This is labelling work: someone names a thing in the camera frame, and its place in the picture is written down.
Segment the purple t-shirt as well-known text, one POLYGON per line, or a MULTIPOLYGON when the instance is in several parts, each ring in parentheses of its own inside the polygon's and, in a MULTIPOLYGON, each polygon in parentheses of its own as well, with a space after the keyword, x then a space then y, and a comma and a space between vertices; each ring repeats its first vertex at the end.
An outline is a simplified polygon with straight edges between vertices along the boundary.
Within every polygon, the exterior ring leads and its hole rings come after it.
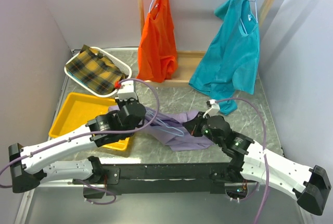
POLYGON ((155 120, 135 135, 145 134, 157 139, 172 151, 203 150, 214 145, 207 137, 194 137, 183 126, 198 114, 197 110, 171 114, 159 112, 155 120))

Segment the blue wire hanger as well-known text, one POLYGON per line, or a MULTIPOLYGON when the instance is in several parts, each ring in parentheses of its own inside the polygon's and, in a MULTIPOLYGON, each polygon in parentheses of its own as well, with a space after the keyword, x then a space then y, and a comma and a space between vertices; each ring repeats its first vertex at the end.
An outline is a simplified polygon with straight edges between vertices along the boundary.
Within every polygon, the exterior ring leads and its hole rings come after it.
POLYGON ((150 126, 156 130, 163 131, 174 136, 184 136, 184 132, 180 127, 180 122, 162 113, 157 114, 157 117, 150 124, 150 126))

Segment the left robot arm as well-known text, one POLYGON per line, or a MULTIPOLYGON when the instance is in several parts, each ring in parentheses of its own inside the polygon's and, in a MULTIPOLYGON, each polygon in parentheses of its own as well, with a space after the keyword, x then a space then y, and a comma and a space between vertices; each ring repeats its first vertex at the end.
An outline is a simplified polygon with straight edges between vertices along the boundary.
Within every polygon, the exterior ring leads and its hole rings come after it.
POLYGON ((30 191, 40 184, 68 177, 98 183, 104 171, 99 159, 69 163, 62 158, 79 151, 124 140, 144 124, 146 109, 137 100, 119 104, 117 110, 99 115, 76 130, 44 143, 9 146, 13 193, 30 191))

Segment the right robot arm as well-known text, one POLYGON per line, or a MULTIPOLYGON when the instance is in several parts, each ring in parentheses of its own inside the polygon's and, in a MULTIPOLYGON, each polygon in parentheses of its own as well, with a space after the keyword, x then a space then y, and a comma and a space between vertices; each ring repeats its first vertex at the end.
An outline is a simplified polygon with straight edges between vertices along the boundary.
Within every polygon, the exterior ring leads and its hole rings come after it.
POLYGON ((293 162, 257 141, 231 129, 221 115, 205 116, 199 112, 183 123, 193 137, 205 136, 217 144, 232 160, 221 176, 229 182, 242 179, 268 184, 296 200, 307 212, 323 214, 331 184, 324 168, 293 162))

